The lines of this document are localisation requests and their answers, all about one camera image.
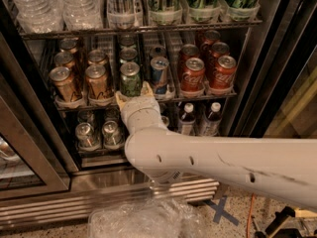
bottle cap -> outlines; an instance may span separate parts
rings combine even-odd
[[[194,110],[194,105],[191,103],[187,103],[184,107],[186,113],[191,113]]]
[[[214,102],[211,104],[211,110],[213,112],[218,112],[220,110],[220,108],[221,108],[221,105],[219,102]]]

plastic bag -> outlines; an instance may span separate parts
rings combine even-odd
[[[202,238],[206,221],[199,209],[176,199],[152,199],[96,210],[89,238]]]

refrigerator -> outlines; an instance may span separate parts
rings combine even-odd
[[[124,30],[113,27],[107,0],[100,1],[102,28],[69,30],[63,26],[61,31],[36,34],[24,31],[13,0],[0,0],[0,147],[4,147],[0,149],[0,229],[86,218],[96,208],[152,197],[197,202],[220,198],[226,191],[225,184],[195,174],[184,174],[172,186],[159,187],[131,166],[124,144],[105,148],[100,131],[100,147],[82,148],[75,136],[78,113],[93,111],[100,130],[109,109],[118,109],[118,105],[114,99],[106,104],[87,101],[87,96],[74,107],[56,101],[49,73],[61,40],[80,40],[86,54],[104,50],[114,91],[120,90],[121,37],[136,38],[144,79],[151,73],[150,47],[164,46],[169,58],[168,94],[156,98],[170,130],[177,130],[178,103],[194,103],[199,117],[206,105],[217,101],[222,106],[217,136],[315,137],[313,118],[304,133],[287,123],[287,114],[295,121],[304,110],[312,115],[316,110],[316,87],[312,84],[316,81],[316,0],[259,0],[255,18],[243,22],[217,18],[196,24],[188,21],[183,8],[179,22],[164,26],[151,22],[147,0],[140,0],[135,12],[138,25]],[[176,72],[178,53],[183,45],[195,44],[198,31],[206,30],[218,31],[229,45],[238,64],[234,86],[223,95],[209,94],[204,88],[198,96],[184,96]],[[309,76],[298,81],[307,73]],[[289,99],[302,103],[302,108],[287,105]],[[121,121],[118,124],[125,140],[129,133]],[[293,133],[285,136],[289,126]]]

cable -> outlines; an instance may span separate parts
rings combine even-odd
[[[251,203],[250,203],[250,209],[249,209],[249,215],[248,215],[248,222],[247,222],[247,238],[250,238],[250,226],[252,221],[252,211],[254,208],[254,202],[255,202],[256,196],[252,194],[251,196]]]

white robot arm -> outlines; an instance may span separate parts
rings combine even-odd
[[[154,181],[198,174],[317,211],[317,140],[184,136],[167,130],[151,96],[121,108],[127,159]]]

